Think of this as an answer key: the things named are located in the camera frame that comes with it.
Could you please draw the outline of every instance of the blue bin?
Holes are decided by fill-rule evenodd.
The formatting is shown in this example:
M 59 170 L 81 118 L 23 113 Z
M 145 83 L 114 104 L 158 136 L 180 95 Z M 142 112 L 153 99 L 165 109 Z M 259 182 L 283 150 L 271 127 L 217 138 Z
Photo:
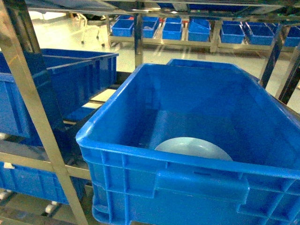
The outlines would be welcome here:
M 207 20 L 193 19 L 188 27 L 189 41 L 208 41 L 210 37 L 210 23 Z
M 60 112 L 63 116 L 80 108 L 89 101 L 89 76 L 92 74 L 92 61 L 45 56 L 44 61 L 50 75 L 51 83 L 45 83 L 45 75 L 34 77 L 35 83 L 53 87 L 57 95 Z M 48 107 L 47 91 L 42 93 L 44 107 Z M 23 137 L 36 133 L 21 94 L 10 73 L 3 54 L 0 54 L 0 132 Z
M 224 25 L 242 25 L 241 22 L 238 21 L 223 21 Z
M 154 150 L 182 136 L 233 161 Z M 114 225 L 291 224 L 299 139 L 299 122 L 247 72 L 153 64 L 139 66 L 76 136 L 93 216 Z
M 181 34 L 181 23 L 165 23 L 163 28 L 163 39 L 181 40 Z
M 220 30 L 221 42 L 231 44 L 241 44 L 245 33 L 241 25 L 222 25 Z
M 166 18 L 166 23 L 182 23 L 181 18 Z
M 118 20 L 112 26 L 112 35 L 120 37 L 131 37 L 133 25 L 133 20 Z
M 116 83 L 118 53 L 62 49 L 42 49 L 43 55 L 91 60 L 93 73 L 89 76 L 90 97 Z
M 285 46 L 296 47 L 300 42 L 300 29 L 298 27 L 292 27 L 289 34 L 285 39 Z
M 150 22 L 156 22 L 156 24 L 155 24 L 155 29 L 157 29 L 158 26 L 159 26 L 159 17 L 143 16 L 143 17 L 142 17 L 142 20 L 143 20 L 144 22 L 147 22 L 147 21 L 150 21 Z
M 151 21 L 144 21 L 143 22 L 143 37 L 144 38 L 153 38 L 155 30 L 156 30 L 156 23 Z
M 4 168 L 4 163 L 0 162 L 0 188 L 69 204 L 55 173 L 20 165 L 13 166 L 14 169 L 7 169 Z M 78 198 L 81 199 L 87 181 L 75 177 L 71 177 L 71 180 Z
M 274 38 L 268 26 L 248 26 L 245 33 L 251 45 L 271 45 Z

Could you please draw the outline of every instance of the metal pole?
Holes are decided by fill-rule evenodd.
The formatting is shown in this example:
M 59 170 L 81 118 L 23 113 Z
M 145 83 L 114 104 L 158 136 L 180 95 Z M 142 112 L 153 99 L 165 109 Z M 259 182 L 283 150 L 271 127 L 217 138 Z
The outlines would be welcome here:
M 221 27 L 222 27 L 222 21 L 216 20 L 215 25 L 214 25 L 214 31 L 212 33 L 211 45 L 210 45 L 211 53 L 215 53 L 218 49 L 219 35 L 220 35 Z
M 25 1 L 0 0 L 0 20 L 0 47 L 15 83 L 78 224 L 88 225 L 33 80 L 45 75 L 42 82 L 50 83 Z
M 141 3 L 137 3 L 137 9 L 141 9 Z M 135 67 L 143 63 L 143 17 L 135 14 Z
M 109 16 L 105 16 L 105 21 L 106 21 L 106 30 L 107 30 L 107 39 L 108 39 L 108 45 L 111 47 L 112 43 L 110 41 L 110 35 L 111 35 L 111 24 L 109 22 Z
M 288 69 L 282 78 L 275 98 L 287 104 L 300 80 L 300 44 L 295 48 Z
M 261 74 L 259 76 L 260 84 L 266 88 L 269 79 L 272 75 L 276 62 L 279 58 L 282 47 L 285 44 L 285 38 L 288 35 L 291 27 L 278 25 L 273 42 L 270 48 L 269 57 L 266 58 L 264 66 L 262 67 Z

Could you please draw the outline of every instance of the stainless steel rack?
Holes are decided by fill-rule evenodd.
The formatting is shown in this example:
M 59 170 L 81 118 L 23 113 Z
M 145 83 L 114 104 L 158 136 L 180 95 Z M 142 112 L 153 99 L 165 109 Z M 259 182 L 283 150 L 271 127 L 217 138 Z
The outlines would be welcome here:
M 289 31 L 291 25 L 300 24 L 300 1 L 289 1 L 288 4 L 285 1 L 268 0 L 262 4 L 260 0 L 228 0 L 226 3 L 222 0 L 96 0 L 98 7 L 72 7 L 64 4 L 61 1 L 61 5 L 52 4 L 51 6 L 43 6 L 43 1 L 36 1 L 36 4 L 28 4 L 31 10 L 42 11 L 54 11 L 54 12 L 77 12 L 77 13 L 89 13 L 96 15 L 108 15 L 108 14 L 130 14 L 135 17 L 135 32 L 133 38 L 123 38 L 121 41 L 130 41 L 135 43 L 135 65 L 138 66 L 143 62 L 143 43 L 154 45 L 190 45 L 210 48 L 212 52 L 215 52 L 217 48 L 239 48 L 248 49 L 252 48 L 249 45 L 228 45 L 219 42 L 219 31 L 222 20 L 235 20 L 235 21 L 260 21 L 260 22 L 276 22 L 280 23 L 278 30 L 274 36 L 273 44 L 271 47 L 266 47 L 264 50 L 269 49 L 269 58 L 266 59 L 265 65 L 261 72 L 261 85 L 266 87 L 269 78 L 272 74 L 276 61 L 279 57 L 281 50 L 285 50 L 283 47 L 286 34 Z M 172 8 L 163 9 L 160 8 L 157 3 L 171 3 Z M 218 10 L 192 10 L 191 4 L 196 5 L 215 5 L 215 6 L 243 6 L 244 8 L 236 11 L 218 11 Z M 84 204 L 79 201 L 75 189 L 70 180 L 70 176 L 84 178 L 90 180 L 90 173 L 87 165 L 83 162 L 80 165 L 66 165 L 60 154 L 58 144 L 55 139 L 55 135 L 49 124 L 47 112 L 43 107 L 43 102 L 40 99 L 38 90 L 33 82 L 32 76 L 37 73 L 47 73 L 41 51 L 38 45 L 38 41 L 31 23 L 28 8 L 24 0 L 0 0 L 0 47 L 8 62 L 9 68 L 14 76 L 15 82 L 19 88 L 19 91 L 24 99 L 26 107 L 32 118 L 32 121 L 37 129 L 39 137 L 43 143 L 45 151 L 49 157 L 49 161 L 39 160 L 37 158 L 27 157 L 22 155 L 20 151 L 17 155 L 12 153 L 12 149 L 15 148 L 16 143 L 7 142 L 5 148 L 0 149 L 0 161 L 23 165 L 32 168 L 37 168 L 45 171 L 55 172 L 59 178 L 59 181 L 63 187 L 63 190 L 70 203 L 70 207 L 79 225 L 91 225 L 97 224 L 96 221 L 88 214 L 88 210 Z M 142 38 L 142 15 L 149 16 L 164 16 L 175 17 L 181 16 L 188 18 L 189 16 L 197 16 L 214 21 L 212 36 L 208 43 L 191 43 L 186 40 L 186 36 L 183 36 L 183 40 L 178 42 L 162 40 L 160 38 L 160 30 L 156 34 L 157 38 L 143 40 Z M 111 42 L 120 41 L 120 39 L 114 39 L 115 37 L 109 36 Z M 295 89 L 295 84 L 300 79 L 300 54 L 299 46 L 294 49 L 291 64 L 286 72 L 286 75 L 282 81 L 281 89 L 278 90 L 277 97 L 279 100 L 288 102 L 289 97 Z M 41 65 L 44 65 L 39 70 L 32 64 L 32 55 L 40 54 L 39 60 Z M 123 80 L 126 77 L 122 74 L 120 79 Z M 58 111 L 58 118 L 63 120 Z M 70 135 L 75 136 L 75 133 L 79 129 L 80 123 L 74 125 L 69 131 Z M 8 211 L 1 208 L 0 218 L 3 221 L 15 221 L 18 224 L 39 224 L 37 220 L 28 218 L 20 221 L 15 215 L 17 211 Z M 57 224 L 57 221 L 44 220 L 44 223 Z

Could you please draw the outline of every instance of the white plate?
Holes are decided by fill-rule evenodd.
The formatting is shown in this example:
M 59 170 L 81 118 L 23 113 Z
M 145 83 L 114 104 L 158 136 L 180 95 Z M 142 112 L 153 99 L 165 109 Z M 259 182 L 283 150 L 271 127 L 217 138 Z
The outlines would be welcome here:
M 166 140 L 159 144 L 155 150 L 232 161 L 231 157 L 220 147 L 208 141 L 192 137 L 176 137 Z

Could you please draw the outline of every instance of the white floor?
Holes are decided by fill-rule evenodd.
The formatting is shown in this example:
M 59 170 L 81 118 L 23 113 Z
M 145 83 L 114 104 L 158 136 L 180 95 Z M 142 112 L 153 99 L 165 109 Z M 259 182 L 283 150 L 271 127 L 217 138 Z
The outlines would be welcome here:
M 34 21 L 34 28 L 41 48 L 60 48 L 100 52 L 119 53 L 117 70 L 132 72 L 135 69 L 134 44 L 113 44 L 110 48 L 107 43 L 106 27 L 102 26 L 102 39 L 97 40 L 97 29 L 89 27 L 86 32 L 85 44 L 81 44 L 82 24 L 76 20 L 63 19 L 58 22 L 46 23 Z M 266 52 L 226 52 L 209 53 L 208 50 L 181 46 L 155 46 L 144 48 L 144 63 L 166 64 L 170 59 L 207 60 L 214 62 L 233 63 L 250 74 L 258 77 L 265 60 Z M 290 53 L 282 53 L 271 76 L 267 91 L 275 95 L 282 76 L 289 65 Z M 296 90 L 288 104 L 293 110 L 300 113 L 300 90 Z

